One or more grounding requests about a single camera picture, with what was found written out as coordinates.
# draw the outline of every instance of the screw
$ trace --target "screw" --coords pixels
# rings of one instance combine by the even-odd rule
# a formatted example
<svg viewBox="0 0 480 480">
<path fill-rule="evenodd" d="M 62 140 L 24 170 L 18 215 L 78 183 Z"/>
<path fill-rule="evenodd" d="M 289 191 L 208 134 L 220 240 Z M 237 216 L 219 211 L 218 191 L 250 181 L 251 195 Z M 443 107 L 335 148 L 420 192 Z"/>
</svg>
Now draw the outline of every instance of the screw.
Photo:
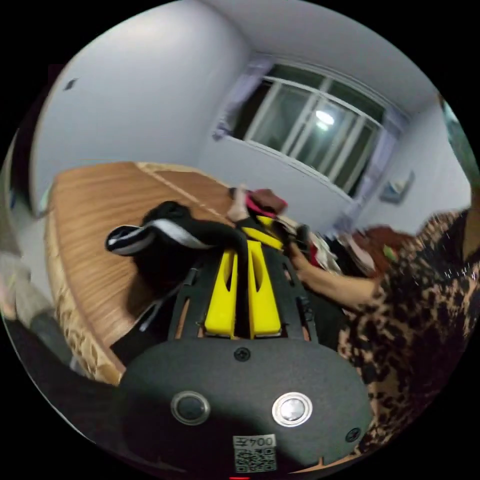
<svg viewBox="0 0 480 480">
<path fill-rule="evenodd" d="M 239 362 L 246 362 L 250 358 L 250 350 L 241 346 L 235 350 L 233 356 L 235 357 L 235 360 L 238 360 Z"/>
<path fill-rule="evenodd" d="M 345 440 L 348 442 L 348 443 L 352 443 L 354 442 L 355 440 L 357 440 L 360 436 L 360 429 L 359 428 L 352 428 L 347 434 L 346 434 L 346 437 L 345 437 Z"/>
</svg>

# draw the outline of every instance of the yellow plastic part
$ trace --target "yellow plastic part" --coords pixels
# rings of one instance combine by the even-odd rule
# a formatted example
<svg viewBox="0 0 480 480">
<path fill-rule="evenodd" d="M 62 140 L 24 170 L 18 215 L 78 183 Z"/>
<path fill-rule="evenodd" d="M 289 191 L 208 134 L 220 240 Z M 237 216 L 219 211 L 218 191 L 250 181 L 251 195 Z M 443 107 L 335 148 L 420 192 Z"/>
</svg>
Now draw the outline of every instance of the yellow plastic part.
<svg viewBox="0 0 480 480">
<path fill-rule="evenodd" d="M 234 336 L 238 262 L 238 255 L 233 250 L 223 253 L 204 324 L 207 335 Z"/>
<path fill-rule="evenodd" d="M 269 216 L 258 215 L 257 220 L 266 227 L 271 227 L 274 219 Z"/>
<path fill-rule="evenodd" d="M 262 244 L 253 240 L 248 240 L 248 307 L 251 339 L 281 334 L 282 325 Z"/>
<path fill-rule="evenodd" d="M 242 230 L 245 232 L 245 234 L 248 237 L 250 237 L 253 240 L 257 240 L 258 242 L 261 242 L 264 245 L 268 245 L 269 247 L 273 247 L 274 249 L 277 249 L 277 250 L 283 249 L 283 243 L 280 240 L 277 240 L 276 238 L 270 235 L 267 235 L 262 231 L 258 231 L 255 228 L 248 228 L 248 227 L 244 227 L 242 228 Z"/>
</svg>

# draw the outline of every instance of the window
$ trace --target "window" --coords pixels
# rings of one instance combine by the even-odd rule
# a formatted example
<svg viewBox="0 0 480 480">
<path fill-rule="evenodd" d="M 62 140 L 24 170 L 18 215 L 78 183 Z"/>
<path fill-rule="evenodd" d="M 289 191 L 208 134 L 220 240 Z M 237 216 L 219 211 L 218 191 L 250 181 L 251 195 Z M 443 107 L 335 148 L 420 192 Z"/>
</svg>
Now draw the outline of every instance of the window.
<svg viewBox="0 0 480 480">
<path fill-rule="evenodd" d="M 384 107 L 340 81 L 275 65 L 231 119 L 233 136 L 276 150 L 353 196 L 382 129 Z"/>
</svg>

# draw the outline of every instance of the curtain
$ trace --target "curtain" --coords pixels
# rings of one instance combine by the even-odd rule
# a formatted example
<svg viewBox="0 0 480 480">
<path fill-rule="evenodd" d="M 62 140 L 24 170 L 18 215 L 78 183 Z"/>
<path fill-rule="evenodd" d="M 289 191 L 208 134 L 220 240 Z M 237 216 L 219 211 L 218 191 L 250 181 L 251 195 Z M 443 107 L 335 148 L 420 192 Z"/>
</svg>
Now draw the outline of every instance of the curtain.
<svg viewBox="0 0 480 480">
<path fill-rule="evenodd" d="M 275 65 L 275 59 L 271 55 L 255 53 L 248 62 L 246 70 L 236 81 L 228 95 L 226 109 L 216 126 L 213 138 L 220 140 L 231 135 L 232 126 L 229 120 L 239 111 L 242 105 L 252 96 L 255 90 L 262 83 L 264 76 Z"/>
<path fill-rule="evenodd" d="M 327 236 L 351 233 L 367 201 L 377 190 L 392 160 L 395 145 L 408 125 L 408 120 L 394 107 L 388 107 L 383 115 L 383 129 L 358 186 L 353 203 L 340 215 Z"/>
</svg>

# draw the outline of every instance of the window frame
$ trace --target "window frame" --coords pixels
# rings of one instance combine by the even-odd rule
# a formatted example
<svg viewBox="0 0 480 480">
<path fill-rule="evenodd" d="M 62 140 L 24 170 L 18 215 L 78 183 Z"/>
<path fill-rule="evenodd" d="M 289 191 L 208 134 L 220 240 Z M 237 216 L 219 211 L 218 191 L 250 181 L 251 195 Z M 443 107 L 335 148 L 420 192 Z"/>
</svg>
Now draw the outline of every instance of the window frame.
<svg viewBox="0 0 480 480">
<path fill-rule="evenodd" d="M 364 169 L 367 163 L 369 147 L 371 147 L 371 142 L 374 140 L 370 139 L 368 141 L 367 145 L 364 148 L 364 151 L 362 152 L 360 158 L 358 159 L 357 164 L 352 169 L 352 172 L 349 175 L 347 181 L 344 183 L 344 185 L 338 186 L 335 184 L 335 181 L 338 178 L 338 175 L 340 174 L 340 172 L 342 171 L 342 168 L 345 165 L 345 162 L 347 161 L 350 153 L 355 147 L 367 121 L 376 125 L 378 129 L 376 134 L 372 136 L 375 139 L 375 141 L 377 140 L 378 136 L 381 134 L 381 131 L 383 130 L 383 126 L 377 120 L 367 115 L 363 111 L 359 110 L 355 106 L 349 104 L 346 101 L 343 101 L 338 97 L 335 97 L 329 94 L 328 89 L 330 88 L 330 86 L 334 81 L 337 81 L 346 85 L 347 87 L 350 87 L 356 90 L 360 94 L 365 95 L 372 101 L 376 102 L 383 109 L 386 109 L 389 106 L 392 106 L 393 104 L 388 100 L 386 100 L 381 95 L 377 94 L 376 92 L 368 88 L 366 85 L 358 82 L 357 80 L 354 80 L 351 77 L 342 75 L 341 73 L 335 72 L 328 68 L 319 67 L 319 66 L 308 64 L 308 63 L 299 62 L 291 59 L 285 59 L 281 57 L 276 59 L 275 64 L 283 65 L 287 67 L 293 67 L 293 68 L 301 69 L 304 71 L 310 71 L 312 73 L 323 76 L 323 79 L 321 80 L 321 83 L 318 86 L 318 88 L 314 88 L 309 85 L 303 85 L 301 83 L 285 80 L 283 78 L 273 77 L 269 75 L 264 76 L 263 80 L 272 82 L 272 86 L 268 94 L 265 96 L 265 99 L 261 103 L 260 108 L 258 109 L 255 117 L 253 118 L 250 126 L 248 127 L 248 130 L 243 138 L 243 141 L 255 148 L 261 148 L 262 150 L 266 149 L 267 151 L 274 153 L 276 156 L 287 158 L 290 163 L 302 165 L 303 169 L 307 169 L 312 173 L 314 173 L 316 176 L 325 179 L 329 184 L 331 184 L 332 186 L 335 186 L 350 198 L 349 192 L 352 189 L 355 182 L 357 181 L 359 175 L 361 174 L 362 170 Z M 291 127 L 290 132 L 286 136 L 281 150 L 275 150 L 267 147 L 266 145 L 263 145 L 261 143 L 254 141 L 253 138 L 255 137 L 255 134 L 257 133 L 260 125 L 262 124 L 262 121 L 265 118 L 265 115 L 269 111 L 270 107 L 275 101 L 275 98 L 279 94 L 283 85 L 291 86 L 303 91 L 310 92 L 310 96 L 308 100 L 305 102 L 305 105 L 303 106 L 303 109 L 300 115 L 298 116 L 295 123 Z M 318 167 L 318 169 L 315 169 L 310 165 L 305 164 L 300 160 L 297 160 L 296 157 L 304 147 L 305 143 L 307 142 L 310 134 L 312 133 L 316 125 L 315 117 L 311 115 L 313 108 L 315 106 L 318 107 L 318 106 L 321 106 L 322 104 L 326 104 L 328 101 L 333 101 L 336 104 L 346 108 L 348 111 L 353 112 L 354 114 L 357 115 L 357 118 L 354 121 L 352 131 L 349 133 L 343 146 L 340 148 L 340 151 L 336 156 L 335 163 L 332 165 L 332 169 L 330 170 L 329 175 L 326 176 L 319 171 L 320 166 Z"/>
</svg>

